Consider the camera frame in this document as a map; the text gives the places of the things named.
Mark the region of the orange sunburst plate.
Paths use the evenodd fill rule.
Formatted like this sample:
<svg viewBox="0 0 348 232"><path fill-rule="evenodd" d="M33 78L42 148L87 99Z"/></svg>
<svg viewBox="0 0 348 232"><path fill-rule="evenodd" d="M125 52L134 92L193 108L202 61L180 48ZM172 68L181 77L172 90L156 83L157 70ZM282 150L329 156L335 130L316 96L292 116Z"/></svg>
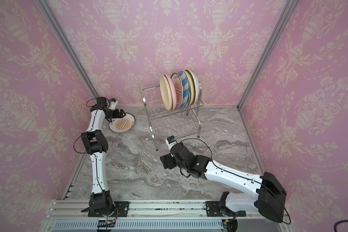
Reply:
<svg viewBox="0 0 348 232"><path fill-rule="evenodd" d="M135 117L126 113L123 118L112 119L112 122L109 123L109 129L115 133L124 133L131 130L135 125Z"/></svg>
<svg viewBox="0 0 348 232"><path fill-rule="evenodd" d="M176 97L177 97L175 109L179 109L181 104L182 104L182 98L183 98L181 79L180 79L179 75L174 72L171 75L171 80L173 81L173 83L175 85L175 91L176 91Z"/></svg>

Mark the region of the steel two-tier dish rack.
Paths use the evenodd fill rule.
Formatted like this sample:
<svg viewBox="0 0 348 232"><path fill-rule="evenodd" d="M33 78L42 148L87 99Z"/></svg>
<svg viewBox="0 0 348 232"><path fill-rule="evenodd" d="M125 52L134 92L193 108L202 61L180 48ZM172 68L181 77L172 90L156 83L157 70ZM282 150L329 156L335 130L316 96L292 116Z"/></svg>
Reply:
<svg viewBox="0 0 348 232"><path fill-rule="evenodd" d="M204 106L201 97L193 105L167 111L162 102L159 85L143 87L139 84L138 87L148 119L150 137L156 150L172 135L177 139L192 135L200 137L202 125L199 109Z"/></svg>

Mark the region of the beige plain plate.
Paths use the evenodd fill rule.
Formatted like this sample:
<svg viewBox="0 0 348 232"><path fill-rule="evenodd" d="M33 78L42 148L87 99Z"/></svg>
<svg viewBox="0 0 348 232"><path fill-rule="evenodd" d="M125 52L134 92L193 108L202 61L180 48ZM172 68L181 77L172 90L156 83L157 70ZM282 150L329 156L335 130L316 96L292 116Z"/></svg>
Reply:
<svg viewBox="0 0 348 232"><path fill-rule="evenodd" d="M165 109L167 111L170 111L173 108L173 98L168 79L165 75L161 75L159 81L163 104L165 106Z"/></svg>

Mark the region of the pink bear plate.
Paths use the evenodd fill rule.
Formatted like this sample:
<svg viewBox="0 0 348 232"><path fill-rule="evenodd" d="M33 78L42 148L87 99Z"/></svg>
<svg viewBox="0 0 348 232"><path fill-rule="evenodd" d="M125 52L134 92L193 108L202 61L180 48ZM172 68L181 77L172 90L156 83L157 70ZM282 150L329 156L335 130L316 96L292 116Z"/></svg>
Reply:
<svg viewBox="0 0 348 232"><path fill-rule="evenodd" d="M171 100L172 100L172 106L170 108L170 110L174 110L176 108L176 105L177 105L177 93L176 93L176 89L175 89L175 84L173 82L173 80L164 75L164 77L166 78L166 81L167 81L167 87L170 89L168 92L170 92L170 94L168 94L169 97L171 97Z"/></svg>

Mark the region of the blue striped plate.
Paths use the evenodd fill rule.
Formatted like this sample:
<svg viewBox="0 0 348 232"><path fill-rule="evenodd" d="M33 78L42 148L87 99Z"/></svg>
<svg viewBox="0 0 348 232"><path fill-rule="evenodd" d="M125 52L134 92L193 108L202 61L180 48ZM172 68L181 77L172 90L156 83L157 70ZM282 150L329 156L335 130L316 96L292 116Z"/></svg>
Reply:
<svg viewBox="0 0 348 232"><path fill-rule="evenodd" d="M188 104L189 98L189 79L185 71L178 73L182 84L182 100L179 108L184 108Z"/></svg>

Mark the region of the yellow bear plate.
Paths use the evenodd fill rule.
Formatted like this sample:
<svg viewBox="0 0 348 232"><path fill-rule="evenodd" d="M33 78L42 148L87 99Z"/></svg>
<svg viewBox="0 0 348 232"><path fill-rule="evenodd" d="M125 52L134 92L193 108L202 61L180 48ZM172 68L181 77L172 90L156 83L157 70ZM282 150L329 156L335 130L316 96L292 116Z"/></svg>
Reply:
<svg viewBox="0 0 348 232"><path fill-rule="evenodd" d="M189 105L193 105L195 102L195 85L194 85L194 79L192 77L192 74L189 72L189 70L185 70L188 80L189 80L189 88L190 88L190 98L189 98Z"/></svg>

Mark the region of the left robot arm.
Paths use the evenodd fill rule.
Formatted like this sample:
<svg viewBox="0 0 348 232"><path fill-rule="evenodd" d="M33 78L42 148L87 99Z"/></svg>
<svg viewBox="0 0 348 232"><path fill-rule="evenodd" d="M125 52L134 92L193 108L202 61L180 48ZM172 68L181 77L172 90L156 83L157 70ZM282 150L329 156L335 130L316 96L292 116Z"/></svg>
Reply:
<svg viewBox="0 0 348 232"><path fill-rule="evenodd" d="M90 107L89 126L80 135L85 153L90 155L92 164L92 189L87 210L93 214L108 217L114 213L116 206L110 194L105 171L109 145L101 129L104 120L112 122L113 119L121 119L126 114L112 105L117 103L115 99L97 97L94 100L96 104Z"/></svg>

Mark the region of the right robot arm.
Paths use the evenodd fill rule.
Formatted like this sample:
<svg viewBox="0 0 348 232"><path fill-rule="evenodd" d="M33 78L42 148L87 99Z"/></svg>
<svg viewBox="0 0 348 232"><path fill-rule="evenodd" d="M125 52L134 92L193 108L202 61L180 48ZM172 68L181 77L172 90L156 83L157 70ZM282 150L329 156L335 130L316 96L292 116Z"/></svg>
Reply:
<svg viewBox="0 0 348 232"><path fill-rule="evenodd" d="M164 169L178 167L186 178L219 182L248 195L243 198L224 192L218 203L223 214L233 216L238 211L258 211L270 221L284 221L287 192L272 173L249 174L220 164L211 157L194 155L174 137L169 137L166 145L170 152L160 157Z"/></svg>

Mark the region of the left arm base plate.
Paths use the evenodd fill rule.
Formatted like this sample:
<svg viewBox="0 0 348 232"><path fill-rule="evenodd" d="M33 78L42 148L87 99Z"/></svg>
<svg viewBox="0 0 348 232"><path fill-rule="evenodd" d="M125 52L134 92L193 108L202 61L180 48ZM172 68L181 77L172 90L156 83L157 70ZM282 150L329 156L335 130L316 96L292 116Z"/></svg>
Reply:
<svg viewBox="0 0 348 232"><path fill-rule="evenodd" d="M128 216L128 212L129 212L129 206L130 206L130 202L128 201L117 201L114 202L116 208L112 211L111 214L107 215L107 214L96 214L93 213L92 211L88 212L88 217L90 218L96 218L96 217L111 217L111 218L115 218L116 216L118 216L118 218L125 218Z"/></svg>

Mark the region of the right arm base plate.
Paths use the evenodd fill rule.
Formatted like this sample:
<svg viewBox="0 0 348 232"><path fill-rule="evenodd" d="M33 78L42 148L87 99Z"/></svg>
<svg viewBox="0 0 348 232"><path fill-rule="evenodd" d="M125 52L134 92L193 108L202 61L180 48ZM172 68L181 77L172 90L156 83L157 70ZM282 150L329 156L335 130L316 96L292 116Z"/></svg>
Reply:
<svg viewBox="0 0 348 232"><path fill-rule="evenodd" d="M220 201L206 201L204 209L208 217L245 217L246 211L234 212L225 206L225 203Z"/></svg>

